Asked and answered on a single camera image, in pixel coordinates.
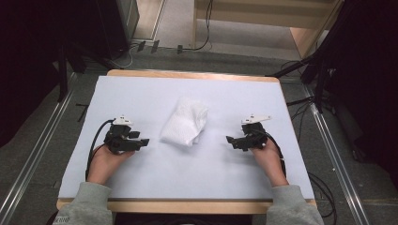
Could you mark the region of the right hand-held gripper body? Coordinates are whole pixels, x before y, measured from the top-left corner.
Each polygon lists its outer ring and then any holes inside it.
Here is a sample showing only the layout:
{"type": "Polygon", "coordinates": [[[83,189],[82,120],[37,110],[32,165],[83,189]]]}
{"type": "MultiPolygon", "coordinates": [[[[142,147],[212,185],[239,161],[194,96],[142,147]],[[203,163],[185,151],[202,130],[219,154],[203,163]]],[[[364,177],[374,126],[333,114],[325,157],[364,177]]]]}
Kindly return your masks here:
{"type": "Polygon", "coordinates": [[[241,144],[247,144],[249,148],[263,148],[267,144],[270,135],[266,132],[261,122],[269,119],[269,116],[253,114],[243,119],[241,127],[244,137],[241,144]]]}

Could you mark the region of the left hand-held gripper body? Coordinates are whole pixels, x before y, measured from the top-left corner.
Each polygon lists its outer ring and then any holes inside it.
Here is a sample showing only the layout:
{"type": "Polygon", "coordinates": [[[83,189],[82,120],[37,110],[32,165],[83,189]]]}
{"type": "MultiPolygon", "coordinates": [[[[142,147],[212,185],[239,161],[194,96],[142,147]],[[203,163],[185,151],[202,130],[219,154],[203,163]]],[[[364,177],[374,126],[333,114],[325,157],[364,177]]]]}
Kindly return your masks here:
{"type": "Polygon", "coordinates": [[[107,131],[104,143],[108,146],[110,151],[114,154],[126,151],[139,151],[141,142],[139,137],[136,139],[129,139],[128,135],[131,130],[132,121],[124,115],[117,117],[107,131]]]}

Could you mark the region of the person's left hand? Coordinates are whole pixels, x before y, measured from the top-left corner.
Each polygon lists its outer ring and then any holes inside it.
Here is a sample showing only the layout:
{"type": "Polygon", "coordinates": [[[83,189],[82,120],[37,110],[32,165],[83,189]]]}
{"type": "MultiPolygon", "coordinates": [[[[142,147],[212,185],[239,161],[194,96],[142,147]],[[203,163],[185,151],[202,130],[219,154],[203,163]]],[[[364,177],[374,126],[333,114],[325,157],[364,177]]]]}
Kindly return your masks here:
{"type": "Polygon", "coordinates": [[[99,147],[92,158],[86,181],[105,185],[123,162],[133,155],[134,151],[115,155],[106,145],[99,147]]]}

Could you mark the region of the person's right hand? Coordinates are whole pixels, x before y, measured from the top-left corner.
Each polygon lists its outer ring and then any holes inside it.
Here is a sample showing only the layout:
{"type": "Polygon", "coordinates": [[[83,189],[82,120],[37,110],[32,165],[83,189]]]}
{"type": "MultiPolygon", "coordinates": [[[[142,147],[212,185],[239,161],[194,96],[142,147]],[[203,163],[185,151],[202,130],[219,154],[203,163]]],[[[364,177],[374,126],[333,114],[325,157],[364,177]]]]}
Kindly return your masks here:
{"type": "Polygon", "coordinates": [[[288,181],[283,173],[283,167],[277,146],[272,140],[267,140],[261,149],[252,148],[257,164],[262,168],[273,188],[287,186],[288,181]]]}

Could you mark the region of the black tripod stand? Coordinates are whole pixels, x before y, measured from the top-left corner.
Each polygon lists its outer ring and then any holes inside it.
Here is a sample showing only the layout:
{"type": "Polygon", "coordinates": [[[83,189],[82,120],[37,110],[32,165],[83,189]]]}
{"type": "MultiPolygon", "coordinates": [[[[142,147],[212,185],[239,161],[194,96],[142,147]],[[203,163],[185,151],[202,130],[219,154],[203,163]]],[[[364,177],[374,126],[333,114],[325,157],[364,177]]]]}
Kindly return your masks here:
{"type": "Polygon", "coordinates": [[[334,25],[330,28],[323,42],[313,54],[298,61],[297,63],[294,63],[292,66],[271,74],[271,77],[281,78],[282,76],[287,75],[296,69],[306,67],[300,77],[300,80],[303,84],[309,84],[314,78],[317,78],[314,91],[314,106],[320,113],[323,112],[322,95],[325,80],[329,74],[329,69],[331,66],[332,52],[338,50],[338,38],[343,36],[344,30],[346,29],[346,24],[349,21],[349,17],[355,10],[356,4],[360,1],[361,0],[343,1],[334,25]]]}

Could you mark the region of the black metal stand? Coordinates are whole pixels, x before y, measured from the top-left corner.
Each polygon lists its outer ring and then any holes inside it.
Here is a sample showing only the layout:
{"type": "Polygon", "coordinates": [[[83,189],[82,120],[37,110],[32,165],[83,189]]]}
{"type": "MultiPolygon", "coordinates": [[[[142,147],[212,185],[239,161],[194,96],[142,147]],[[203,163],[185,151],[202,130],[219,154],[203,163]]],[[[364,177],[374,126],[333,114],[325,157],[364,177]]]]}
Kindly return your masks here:
{"type": "Polygon", "coordinates": [[[62,102],[68,93],[67,54],[65,46],[61,44],[58,48],[58,73],[59,73],[59,97],[62,102]]]}

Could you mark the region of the dark cabinet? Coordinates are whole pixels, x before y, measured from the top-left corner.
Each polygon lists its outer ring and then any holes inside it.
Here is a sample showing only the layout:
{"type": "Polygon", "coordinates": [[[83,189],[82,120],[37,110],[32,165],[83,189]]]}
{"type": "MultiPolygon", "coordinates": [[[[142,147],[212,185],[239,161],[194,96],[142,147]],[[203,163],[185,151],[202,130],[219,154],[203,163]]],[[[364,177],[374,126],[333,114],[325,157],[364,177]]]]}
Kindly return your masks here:
{"type": "Polygon", "coordinates": [[[116,59],[131,45],[140,19],[136,0],[96,0],[105,43],[105,57],[116,59]]]}

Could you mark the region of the wooden shelf unit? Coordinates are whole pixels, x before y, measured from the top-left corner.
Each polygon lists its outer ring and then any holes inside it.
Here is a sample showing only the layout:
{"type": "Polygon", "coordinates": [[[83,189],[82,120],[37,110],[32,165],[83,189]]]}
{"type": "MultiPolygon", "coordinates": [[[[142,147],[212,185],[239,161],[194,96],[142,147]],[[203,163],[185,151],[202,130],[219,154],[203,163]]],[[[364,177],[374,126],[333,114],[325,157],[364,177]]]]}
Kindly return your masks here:
{"type": "Polygon", "coordinates": [[[344,0],[213,0],[211,18],[289,27],[301,58],[334,25],[344,0]]]}

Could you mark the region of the black curtain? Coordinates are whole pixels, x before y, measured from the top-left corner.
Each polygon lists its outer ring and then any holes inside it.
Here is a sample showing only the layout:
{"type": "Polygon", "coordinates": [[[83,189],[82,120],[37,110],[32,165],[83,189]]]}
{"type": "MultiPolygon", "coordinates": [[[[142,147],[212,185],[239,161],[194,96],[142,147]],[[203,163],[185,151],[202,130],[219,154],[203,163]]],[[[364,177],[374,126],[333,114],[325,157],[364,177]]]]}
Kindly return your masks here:
{"type": "Polygon", "coordinates": [[[353,144],[398,188],[398,0],[344,0],[327,89],[360,128],[353,144]]]}
{"type": "Polygon", "coordinates": [[[59,86],[58,48],[67,65],[85,71],[82,48],[66,20],[73,0],[0,0],[0,148],[59,86]]]}

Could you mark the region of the metal floor rail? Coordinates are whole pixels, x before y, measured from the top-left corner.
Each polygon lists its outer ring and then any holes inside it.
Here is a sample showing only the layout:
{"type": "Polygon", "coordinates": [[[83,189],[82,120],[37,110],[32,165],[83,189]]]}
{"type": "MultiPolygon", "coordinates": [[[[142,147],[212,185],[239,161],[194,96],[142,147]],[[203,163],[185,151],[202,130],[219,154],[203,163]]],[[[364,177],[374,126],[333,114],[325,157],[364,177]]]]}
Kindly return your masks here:
{"type": "Polygon", "coordinates": [[[71,97],[74,93],[75,85],[79,81],[79,76],[76,72],[72,72],[67,81],[69,90],[65,97],[59,101],[47,121],[44,129],[41,131],[38,140],[32,148],[29,157],[24,163],[21,171],[19,172],[15,182],[11,186],[5,200],[0,207],[0,225],[8,225],[21,198],[23,197],[34,172],[37,169],[47,146],[56,131],[58,124],[69,105],[71,97]]]}
{"type": "Polygon", "coordinates": [[[365,208],[362,205],[360,196],[356,191],[353,182],[351,181],[344,162],[341,159],[338,148],[332,138],[328,124],[323,114],[316,108],[314,103],[311,105],[311,111],[323,142],[327,148],[331,164],[333,165],[334,173],[339,180],[340,186],[344,193],[345,201],[347,202],[348,207],[353,215],[353,219],[357,225],[372,225],[365,208]]]}

